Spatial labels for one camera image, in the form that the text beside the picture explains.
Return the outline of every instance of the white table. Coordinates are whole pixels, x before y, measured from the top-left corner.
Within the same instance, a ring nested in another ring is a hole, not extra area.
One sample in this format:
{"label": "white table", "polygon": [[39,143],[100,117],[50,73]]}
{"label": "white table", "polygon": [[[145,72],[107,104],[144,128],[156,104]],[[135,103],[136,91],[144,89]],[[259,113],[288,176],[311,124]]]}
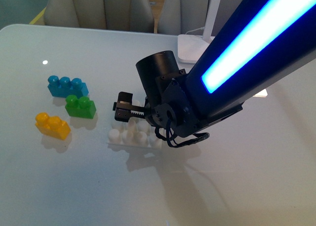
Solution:
{"label": "white table", "polygon": [[[174,36],[1,30],[0,225],[316,225],[316,61],[208,128],[205,142],[108,146],[118,93],[145,98],[136,62],[176,49]],[[47,89],[50,75],[86,82],[97,116],[70,118]],[[71,136],[43,136],[34,125],[40,112],[65,119]]]}

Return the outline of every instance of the blue led light strip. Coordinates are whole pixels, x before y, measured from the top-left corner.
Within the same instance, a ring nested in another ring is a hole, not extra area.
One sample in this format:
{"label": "blue led light strip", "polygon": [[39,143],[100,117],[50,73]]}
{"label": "blue led light strip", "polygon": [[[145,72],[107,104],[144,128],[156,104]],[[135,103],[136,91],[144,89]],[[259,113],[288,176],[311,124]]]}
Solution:
{"label": "blue led light strip", "polygon": [[269,0],[202,75],[213,93],[262,49],[316,4],[316,0]]}

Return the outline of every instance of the black cylindrical motor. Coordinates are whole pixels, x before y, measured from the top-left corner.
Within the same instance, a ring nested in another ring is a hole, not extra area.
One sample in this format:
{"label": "black cylindrical motor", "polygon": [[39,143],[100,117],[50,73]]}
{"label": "black cylindrical motor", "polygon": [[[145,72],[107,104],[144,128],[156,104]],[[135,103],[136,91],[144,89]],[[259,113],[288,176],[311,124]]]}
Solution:
{"label": "black cylindrical motor", "polygon": [[140,80],[143,84],[150,107],[161,104],[161,93],[156,83],[156,77],[179,71],[172,51],[158,52],[136,63]]}

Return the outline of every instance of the chair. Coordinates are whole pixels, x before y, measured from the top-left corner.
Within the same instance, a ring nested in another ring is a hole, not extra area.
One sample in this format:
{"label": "chair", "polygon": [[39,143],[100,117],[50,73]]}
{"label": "chair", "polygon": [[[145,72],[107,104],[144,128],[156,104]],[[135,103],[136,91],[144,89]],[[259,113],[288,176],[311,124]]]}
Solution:
{"label": "chair", "polygon": [[49,0],[46,25],[154,32],[148,0]]}
{"label": "chair", "polygon": [[[221,0],[212,35],[216,36],[242,0]],[[157,32],[167,35],[185,34],[204,27],[209,0],[165,0]],[[198,30],[189,33],[202,35]]]}

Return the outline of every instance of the yellow lego brick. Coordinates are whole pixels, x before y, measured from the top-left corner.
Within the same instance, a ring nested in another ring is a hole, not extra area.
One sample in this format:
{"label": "yellow lego brick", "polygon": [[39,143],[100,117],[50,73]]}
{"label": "yellow lego brick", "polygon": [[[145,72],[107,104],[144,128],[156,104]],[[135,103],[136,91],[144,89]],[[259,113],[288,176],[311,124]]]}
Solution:
{"label": "yellow lego brick", "polygon": [[39,113],[35,120],[35,126],[42,134],[60,140],[66,139],[71,131],[68,123],[61,120],[58,116],[50,117],[47,113]]}

